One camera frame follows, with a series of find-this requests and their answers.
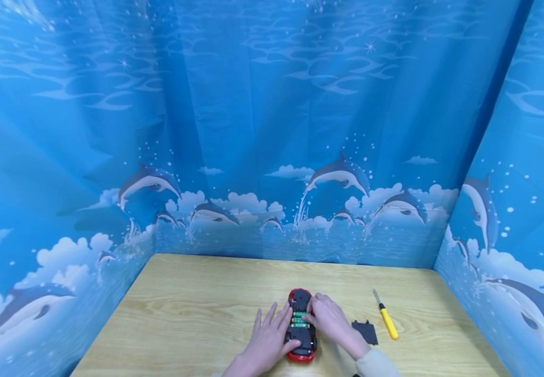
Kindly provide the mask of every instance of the screwdriver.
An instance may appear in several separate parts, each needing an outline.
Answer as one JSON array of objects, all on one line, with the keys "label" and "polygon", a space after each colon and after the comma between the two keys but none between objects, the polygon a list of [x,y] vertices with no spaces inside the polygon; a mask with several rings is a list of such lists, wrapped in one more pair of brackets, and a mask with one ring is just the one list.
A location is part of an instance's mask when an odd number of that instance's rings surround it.
[{"label": "screwdriver", "polygon": [[379,309],[381,310],[383,321],[385,322],[385,326],[387,327],[388,336],[390,336],[391,339],[396,340],[399,336],[397,334],[397,330],[395,329],[393,321],[391,321],[391,317],[388,316],[387,309],[384,307],[383,303],[381,302],[381,299],[379,298],[379,294],[376,293],[375,289],[373,289],[373,291],[374,291],[374,297],[376,297],[376,302],[379,303]]}]

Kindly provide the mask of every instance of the sleeve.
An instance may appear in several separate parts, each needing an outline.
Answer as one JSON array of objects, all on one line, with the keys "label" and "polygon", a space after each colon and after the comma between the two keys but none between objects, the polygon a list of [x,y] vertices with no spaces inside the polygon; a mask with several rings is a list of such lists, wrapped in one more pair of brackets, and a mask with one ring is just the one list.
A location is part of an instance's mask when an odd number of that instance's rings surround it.
[{"label": "sleeve", "polygon": [[377,348],[371,348],[367,354],[356,361],[360,377],[400,377],[395,365]]}]

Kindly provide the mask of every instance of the yellow screwdriver handle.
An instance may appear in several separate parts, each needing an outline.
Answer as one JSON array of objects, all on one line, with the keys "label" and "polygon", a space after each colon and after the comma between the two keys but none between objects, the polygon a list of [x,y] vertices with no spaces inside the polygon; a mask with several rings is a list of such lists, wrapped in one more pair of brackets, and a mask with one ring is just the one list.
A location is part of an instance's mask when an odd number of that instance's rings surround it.
[{"label": "yellow screwdriver handle", "polygon": [[395,325],[393,324],[393,321],[391,321],[391,317],[388,316],[387,309],[381,309],[381,315],[383,316],[383,321],[385,322],[385,326],[387,327],[388,336],[390,336],[393,340],[399,338],[397,330],[395,329]]}]

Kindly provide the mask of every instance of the sparkle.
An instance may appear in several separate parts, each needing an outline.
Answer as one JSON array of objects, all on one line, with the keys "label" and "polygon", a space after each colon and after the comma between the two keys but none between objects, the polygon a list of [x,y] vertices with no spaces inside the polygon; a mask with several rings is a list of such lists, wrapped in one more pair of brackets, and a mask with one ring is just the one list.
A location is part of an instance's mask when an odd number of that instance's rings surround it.
[{"label": "sparkle", "polygon": [[123,69],[131,68],[131,66],[125,61],[125,59],[119,59],[119,63],[121,63]]},{"label": "sparkle", "polygon": [[376,49],[374,48],[374,40],[371,40],[368,43],[366,43],[366,53],[370,54],[370,52],[372,51],[376,51]]}]

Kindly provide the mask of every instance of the hand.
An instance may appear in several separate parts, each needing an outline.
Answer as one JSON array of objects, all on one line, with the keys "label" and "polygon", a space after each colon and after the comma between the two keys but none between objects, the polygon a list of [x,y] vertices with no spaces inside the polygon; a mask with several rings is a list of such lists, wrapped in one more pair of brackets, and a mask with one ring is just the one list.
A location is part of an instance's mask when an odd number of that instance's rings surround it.
[{"label": "hand", "polygon": [[272,304],[268,314],[261,322],[261,309],[257,310],[253,333],[247,348],[233,360],[223,373],[223,377],[256,377],[272,369],[285,354],[298,348],[301,342],[284,342],[284,336],[291,324],[293,310],[284,304],[284,308],[273,318],[278,304]]},{"label": "hand", "polygon": [[370,346],[358,331],[351,328],[343,309],[326,294],[316,293],[307,305],[303,319],[358,360],[370,351]]}]

